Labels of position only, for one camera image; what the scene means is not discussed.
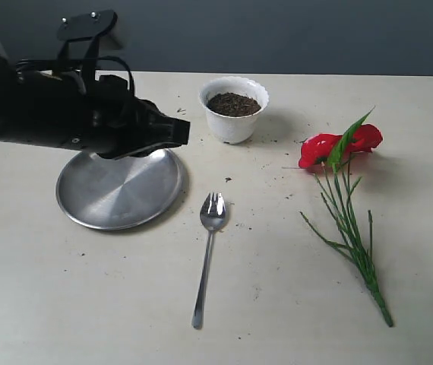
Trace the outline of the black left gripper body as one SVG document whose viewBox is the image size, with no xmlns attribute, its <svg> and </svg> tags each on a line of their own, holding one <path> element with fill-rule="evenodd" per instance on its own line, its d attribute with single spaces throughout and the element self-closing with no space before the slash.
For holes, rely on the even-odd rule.
<svg viewBox="0 0 433 365">
<path fill-rule="evenodd" d="M 134 94 L 134 80 L 100 75 L 93 122 L 104 130 L 109 146 L 97 154 L 104 159 L 146 157 L 165 148 L 178 148 L 189 140 L 191 124 L 162 113 L 155 103 Z"/>
</svg>

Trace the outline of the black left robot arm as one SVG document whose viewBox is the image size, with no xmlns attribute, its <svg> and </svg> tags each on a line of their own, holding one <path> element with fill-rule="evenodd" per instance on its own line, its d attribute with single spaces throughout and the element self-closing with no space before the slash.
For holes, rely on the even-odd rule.
<svg viewBox="0 0 433 365">
<path fill-rule="evenodd" d="M 180 147 L 189 132 L 188 121 L 137 98 L 124 78 L 18 71 L 0 56 L 0 141 L 120 159 Z"/>
</svg>

